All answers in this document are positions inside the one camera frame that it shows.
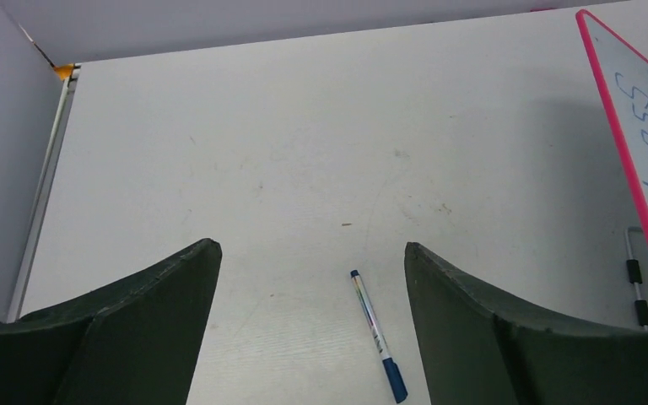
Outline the white whiteboard marker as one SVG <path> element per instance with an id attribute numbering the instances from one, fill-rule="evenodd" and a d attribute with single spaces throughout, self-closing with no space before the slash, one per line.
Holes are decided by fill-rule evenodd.
<path id="1" fill-rule="evenodd" d="M 388 361 L 389 359 L 392 358 L 392 356 L 389 351 L 386 340 L 382 334 L 380 323 L 378 322 L 377 317 L 375 315 L 374 308 L 370 301 L 370 297 L 368 296 L 368 293 L 366 291 L 363 279 L 361 278 L 358 270 L 352 270 L 350 272 L 350 278 L 353 282 L 354 290 L 358 296 L 359 303 L 364 312 L 364 317 L 369 326 L 371 335 L 374 339 L 375 346 L 381 357 L 381 360 Z"/>

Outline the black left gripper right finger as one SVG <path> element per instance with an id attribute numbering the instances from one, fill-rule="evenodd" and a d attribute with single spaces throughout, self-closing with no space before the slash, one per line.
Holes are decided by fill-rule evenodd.
<path id="1" fill-rule="evenodd" d="M 648 332 L 535 305 L 417 242 L 404 269 L 433 404 L 648 404 Z"/>

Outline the blue marker cap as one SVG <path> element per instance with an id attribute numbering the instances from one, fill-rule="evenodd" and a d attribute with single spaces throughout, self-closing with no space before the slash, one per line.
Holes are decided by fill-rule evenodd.
<path id="1" fill-rule="evenodd" d="M 383 359 L 382 364 L 395 402 L 405 401 L 408 397 L 408 389 L 397 364 L 391 357 Z"/>

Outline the pink framed whiteboard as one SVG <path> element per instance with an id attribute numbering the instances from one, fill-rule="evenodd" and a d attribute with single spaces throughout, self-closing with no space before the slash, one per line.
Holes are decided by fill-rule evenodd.
<path id="1" fill-rule="evenodd" d="M 589 11 L 575 18 L 648 245 L 648 58 Z"/>

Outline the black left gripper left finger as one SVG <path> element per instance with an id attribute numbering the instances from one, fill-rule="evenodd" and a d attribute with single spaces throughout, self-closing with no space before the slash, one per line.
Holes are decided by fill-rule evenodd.
<path id="1" fill-rule="evenodd" d="M 0 322 L 0 404 L 184 404 L 222 249 L 203 239 L 106 286 Z"/>

